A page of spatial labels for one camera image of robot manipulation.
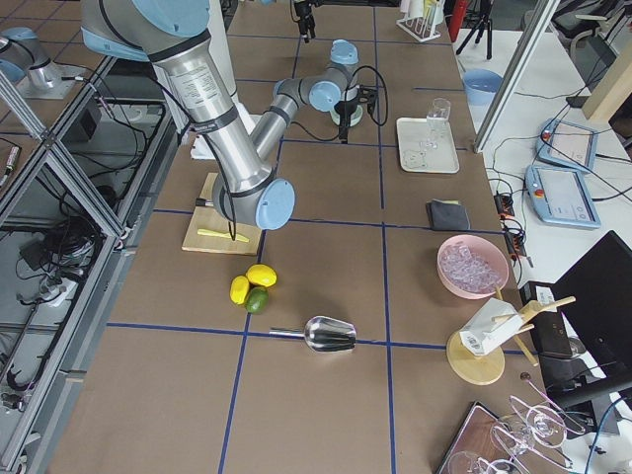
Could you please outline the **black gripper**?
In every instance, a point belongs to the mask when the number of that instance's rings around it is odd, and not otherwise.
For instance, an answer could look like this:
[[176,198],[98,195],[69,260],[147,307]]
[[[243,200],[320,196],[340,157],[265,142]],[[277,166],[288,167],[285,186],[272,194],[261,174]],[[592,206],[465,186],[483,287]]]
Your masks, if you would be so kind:
[[301,39],[304,42],[307,42],[308,32],[308,40],[313,40],[315,38],[315,20],[312,13],[312,1],[294,0],[293,7],[298,20],[298,28]]
[[340,101],[335,105],[335,111],[340,115],[341,121],[338,126],[338,139],[341,143],[346,143],[349,136],[351,113],[356,109],[356,98]]

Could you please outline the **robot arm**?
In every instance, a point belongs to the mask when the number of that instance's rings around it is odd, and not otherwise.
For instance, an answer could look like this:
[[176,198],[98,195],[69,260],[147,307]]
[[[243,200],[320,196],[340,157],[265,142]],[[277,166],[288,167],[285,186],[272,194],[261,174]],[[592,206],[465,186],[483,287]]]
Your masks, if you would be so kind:
[[208,2],[84,1],[81,13],[87,47],[147,61],[166,73],[194,131],[216,156],[220,175],[211,197],[216,211],[233,223],[283,227],[295,192],[267,157],[300,107],[327,113],[356,91],[356,46],[336,39],[323,73],[278,82],[270,107],[249,130],[209,50]]

